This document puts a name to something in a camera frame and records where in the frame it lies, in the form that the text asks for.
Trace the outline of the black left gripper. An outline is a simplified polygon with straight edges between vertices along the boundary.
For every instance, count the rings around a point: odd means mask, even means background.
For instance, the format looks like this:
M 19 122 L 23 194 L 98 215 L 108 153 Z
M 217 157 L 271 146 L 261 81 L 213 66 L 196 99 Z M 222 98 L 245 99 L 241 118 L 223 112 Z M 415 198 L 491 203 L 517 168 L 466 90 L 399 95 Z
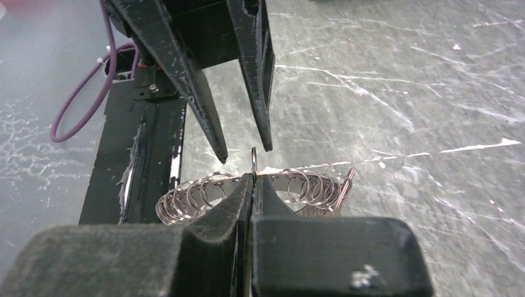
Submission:
M 234 59 L 241 66 L 263 147 L 267 152 L 273 149 L 269 106 L 275 54 L 265 1 L 111 4 L 189 104 L 221 163 L 226 163 L 228 150 L 202 68 Z

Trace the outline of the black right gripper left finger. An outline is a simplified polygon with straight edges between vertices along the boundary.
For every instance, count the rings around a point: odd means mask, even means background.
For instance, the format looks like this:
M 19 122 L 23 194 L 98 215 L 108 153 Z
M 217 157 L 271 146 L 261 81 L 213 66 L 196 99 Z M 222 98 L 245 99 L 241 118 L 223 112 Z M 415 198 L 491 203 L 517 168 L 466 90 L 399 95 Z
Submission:
M 2 296 L 249 296 L 253 178 L 188 225 L 60 226 L 34 236 Z

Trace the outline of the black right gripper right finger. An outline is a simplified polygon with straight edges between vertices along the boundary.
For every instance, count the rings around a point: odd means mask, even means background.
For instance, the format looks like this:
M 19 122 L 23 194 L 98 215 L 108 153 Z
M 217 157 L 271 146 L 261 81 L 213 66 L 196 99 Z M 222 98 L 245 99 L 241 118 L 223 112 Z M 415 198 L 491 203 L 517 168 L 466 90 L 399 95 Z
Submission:
M 253 296 L 433 296 L 417 237 L 389 217 L 301 217 L 267 187 L 251 217 Z

